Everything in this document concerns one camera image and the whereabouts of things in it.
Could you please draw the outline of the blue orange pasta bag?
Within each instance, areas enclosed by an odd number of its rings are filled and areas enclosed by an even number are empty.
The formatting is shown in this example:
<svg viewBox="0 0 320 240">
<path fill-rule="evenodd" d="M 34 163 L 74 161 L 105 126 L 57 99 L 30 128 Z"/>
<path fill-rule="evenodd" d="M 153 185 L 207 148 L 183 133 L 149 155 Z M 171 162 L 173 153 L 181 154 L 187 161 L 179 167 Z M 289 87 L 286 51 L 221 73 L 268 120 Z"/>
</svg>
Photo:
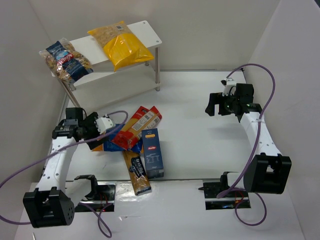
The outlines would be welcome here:
<svg viewBox="0 0 320 240">
<path fill-rule="evenodd" d="M 109 140 L 105 141 L 102 145 L 97 146 L 92 151 L 93 152 L 122 152 L 124 151 L 123 148 L 118 146 L 117 144 L 113 143 L 112 140 L 114 137 L 118 134 L 120 130 L 115 131 L 113 134 L 109 136 Z M 143 141 L 141 139 L 138 140 L 138 142 L 129 150 L 133 153 L 143 153 Z"/>
</svg>

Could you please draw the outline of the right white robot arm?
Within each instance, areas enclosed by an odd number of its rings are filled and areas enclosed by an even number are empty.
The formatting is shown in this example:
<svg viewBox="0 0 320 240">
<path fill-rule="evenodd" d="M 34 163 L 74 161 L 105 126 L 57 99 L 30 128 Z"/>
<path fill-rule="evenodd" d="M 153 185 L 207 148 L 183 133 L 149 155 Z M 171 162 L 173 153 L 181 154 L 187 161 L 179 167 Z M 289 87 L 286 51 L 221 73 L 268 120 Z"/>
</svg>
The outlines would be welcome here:
<svg viewBox="0 0 320 240">
<path fill-rule="evenodd" d="M 214 116 L 234 114 L 246 132 L 252 147 L 248 162 L 232 185 L 219 198 L 238 187 L 248 193 L 282 194 L 289 177 L 292 161 L 276 147 L 267 128 L 263 109 L 254 103 L 254 87 L 248 83 L 237 83 L 231 78 L 222 80 L 224 90 L 209 95 L 205 112 Z"/>
</svg>

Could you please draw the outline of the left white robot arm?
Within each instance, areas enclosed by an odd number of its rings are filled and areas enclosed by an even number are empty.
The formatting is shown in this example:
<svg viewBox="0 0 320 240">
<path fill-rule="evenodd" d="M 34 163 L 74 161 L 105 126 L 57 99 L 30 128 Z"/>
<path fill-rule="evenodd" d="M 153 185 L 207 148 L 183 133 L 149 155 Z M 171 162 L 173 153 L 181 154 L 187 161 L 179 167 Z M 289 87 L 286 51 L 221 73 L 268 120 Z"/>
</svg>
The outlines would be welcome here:
<svg viewBox="0 0 320 240">
<path fill-rule="evenodd" d="M 104 138 L 97 137 L 114 127 L 106 116 L 93 112 L 85 116 L 80 107 L 65 110 L 65 119 L 52 131 L 54 154 L 46 164 L 40 181 L 32 192 L 23 197 L 23 205 L 34 228 L 69 226 L 76 206 L 83 200 L 92 200 L 98 195 L 98 182 L 93 174 L 77 176 L 66 188 L 66 180 L 72 157 L 81 141 L 92 140 L 89 149 L 102 144 Z"/>
</svg>

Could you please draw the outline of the white two-tier metal shelf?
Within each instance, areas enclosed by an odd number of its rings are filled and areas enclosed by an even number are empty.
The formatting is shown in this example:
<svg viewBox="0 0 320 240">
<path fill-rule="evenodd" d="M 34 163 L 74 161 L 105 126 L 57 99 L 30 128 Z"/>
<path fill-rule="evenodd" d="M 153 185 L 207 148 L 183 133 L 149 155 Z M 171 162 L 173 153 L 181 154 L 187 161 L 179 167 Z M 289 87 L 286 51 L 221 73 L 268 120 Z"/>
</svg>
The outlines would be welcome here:
<svg viewBox="0 0 320 240">
<path fill-rule="evenodd" d="M 91 113 L 146 91 L 160 89 L 159 50 L 162 40 L 146 20 L 132 23 L 128 28 L 150 51 L 154 51 L 154 60 L 114 71 L 111 61 L 92 36 L 71 40 L 75 50 L 91 62 L 93 73 L 74 84 L 62 84 L 68 96 L 68 107 L 81 107 Z"/>
</svg>

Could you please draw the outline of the yellow macaroni pasta bag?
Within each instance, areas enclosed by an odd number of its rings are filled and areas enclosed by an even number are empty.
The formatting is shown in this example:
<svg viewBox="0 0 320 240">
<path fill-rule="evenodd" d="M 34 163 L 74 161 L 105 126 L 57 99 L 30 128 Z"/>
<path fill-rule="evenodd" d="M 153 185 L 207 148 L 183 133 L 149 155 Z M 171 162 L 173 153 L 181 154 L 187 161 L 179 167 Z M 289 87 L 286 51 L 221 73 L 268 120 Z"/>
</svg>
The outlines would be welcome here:
<svg viewBox="0 0 320 240">
<path fill-rule="evenodd" d="M 97 27 L 87 32 L 112 62 L 114 71 L 154 59 L 153 54 L 136 37 L 124 21 Z"/>
</svg>

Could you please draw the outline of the red spaghetti pack front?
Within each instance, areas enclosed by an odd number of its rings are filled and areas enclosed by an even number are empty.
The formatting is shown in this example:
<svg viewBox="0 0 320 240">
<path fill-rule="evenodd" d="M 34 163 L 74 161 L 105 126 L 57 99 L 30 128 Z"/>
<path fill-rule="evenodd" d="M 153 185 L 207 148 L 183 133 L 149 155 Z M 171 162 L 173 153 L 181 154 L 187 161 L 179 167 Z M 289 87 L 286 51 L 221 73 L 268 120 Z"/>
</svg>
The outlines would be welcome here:
<svg viewBox="0 0 320 240">
<path fill-rule="evenodd" d="M 137 123 L 148 111 L 148 108 L 140 106 L 122 129 L 115 135 L 111 142 L 126 151 L 130 150 L 138 142 L 138 132 L 133 129 L 133 125 Z"/>
</svg>

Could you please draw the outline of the black label spaghetti pack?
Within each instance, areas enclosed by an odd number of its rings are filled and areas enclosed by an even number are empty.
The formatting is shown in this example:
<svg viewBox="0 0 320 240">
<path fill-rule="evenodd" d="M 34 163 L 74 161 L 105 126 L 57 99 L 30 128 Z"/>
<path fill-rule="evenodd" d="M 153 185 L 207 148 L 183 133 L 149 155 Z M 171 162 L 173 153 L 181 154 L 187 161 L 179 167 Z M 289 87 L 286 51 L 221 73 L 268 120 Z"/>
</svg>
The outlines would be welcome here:
<svg viewBox="0 0 320 240">
<path fill-rule="evenodd" d="M 123 151 L 122 155 L 129 173 L 134 194 L 140 196 L 150 191 L 152 188 L 140 154 L 131 151 Z"/>
</svg>

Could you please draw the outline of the red spaghetti pack barcode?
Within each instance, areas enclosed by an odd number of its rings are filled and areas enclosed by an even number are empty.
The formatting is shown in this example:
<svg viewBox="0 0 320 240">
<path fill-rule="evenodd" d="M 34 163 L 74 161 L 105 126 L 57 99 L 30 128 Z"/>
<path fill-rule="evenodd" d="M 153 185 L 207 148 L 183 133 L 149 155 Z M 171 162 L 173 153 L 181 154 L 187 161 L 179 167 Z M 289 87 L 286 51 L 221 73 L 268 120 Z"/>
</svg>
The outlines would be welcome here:
<svg viewBox="0 0 320 240">
<path fill-rule="evenodd" d="M 128 140 L 128 148 L 131 149 L 142 137 L 142 130 L 150 130 L 157 126 L 162 119 L 159 110 L 153 106 L 129 129 L 133 136 Z"/>
</svg>

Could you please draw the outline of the dark blue Barilla box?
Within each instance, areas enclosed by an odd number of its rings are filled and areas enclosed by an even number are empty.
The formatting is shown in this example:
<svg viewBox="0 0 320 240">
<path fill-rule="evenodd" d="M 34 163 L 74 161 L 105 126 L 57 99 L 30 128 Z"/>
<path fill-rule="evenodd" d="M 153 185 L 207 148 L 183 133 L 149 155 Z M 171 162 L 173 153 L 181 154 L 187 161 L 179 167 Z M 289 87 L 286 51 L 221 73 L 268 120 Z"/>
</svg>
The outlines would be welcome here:
<svg viewBox="0 0 320 240">
<path fill-rule="evenodd" d="M 157 128 L 142 130 L 145 171 L 148 179 L 164 177 L 164 164 Z"/>
</svg>

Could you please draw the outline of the clear fusilli bag blue label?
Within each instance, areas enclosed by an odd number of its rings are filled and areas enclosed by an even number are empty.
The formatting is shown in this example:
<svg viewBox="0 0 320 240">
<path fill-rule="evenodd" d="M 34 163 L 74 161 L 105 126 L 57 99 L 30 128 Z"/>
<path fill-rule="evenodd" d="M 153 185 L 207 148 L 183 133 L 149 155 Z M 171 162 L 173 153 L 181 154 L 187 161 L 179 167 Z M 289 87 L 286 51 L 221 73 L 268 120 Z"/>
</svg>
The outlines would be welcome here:
<svg viewBox="0 0 320 240">
<path fill-rule="evenodd" d="M 39 52 L 50 71 L 62 82 L 74 84 L 82 77 L 93 73 L 91 62 L 72 43 L 61 38 Z"/>
</svg>

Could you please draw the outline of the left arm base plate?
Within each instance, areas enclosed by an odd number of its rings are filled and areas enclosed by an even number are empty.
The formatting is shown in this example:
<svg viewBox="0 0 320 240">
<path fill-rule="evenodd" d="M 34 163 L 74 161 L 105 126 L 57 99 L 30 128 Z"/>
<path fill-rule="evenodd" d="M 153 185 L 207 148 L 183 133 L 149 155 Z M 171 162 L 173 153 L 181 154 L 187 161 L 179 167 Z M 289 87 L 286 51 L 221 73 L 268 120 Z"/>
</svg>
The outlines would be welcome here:
<svg viewBox="0 0 320 240">
<path fill-rule="evenodd" d="M 94 196 L 87 196 L 92 191 L 91 181 L 88 179 L 67 182 L 65 194 L 73 202 L 75 212 L 89 212 L 84 204 L 96 212 L 113 212 L 115 208 L 116 183 L 111 181 L 98 181 Z"/>
</svg>

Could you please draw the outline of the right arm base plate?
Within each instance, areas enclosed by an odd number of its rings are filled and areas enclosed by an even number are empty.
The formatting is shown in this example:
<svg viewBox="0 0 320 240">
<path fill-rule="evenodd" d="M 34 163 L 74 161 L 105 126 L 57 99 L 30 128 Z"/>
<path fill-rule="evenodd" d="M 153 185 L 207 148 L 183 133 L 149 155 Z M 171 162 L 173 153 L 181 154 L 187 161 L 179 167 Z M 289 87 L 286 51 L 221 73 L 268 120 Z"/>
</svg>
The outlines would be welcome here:
<svg viewBox="0 0 320 240">
<path fill-rule="evenodd" d="M 204 194 L 205 209 L 208 210 L 231 210 L 237 204 L 239 209 L 251 208 L 249 195 L 244 191 L 231 191 L 222 198 L 217 195 L 223 190 L 222 184 L 218 181 L 204 181 L 198 188 Z"/>
</svg>

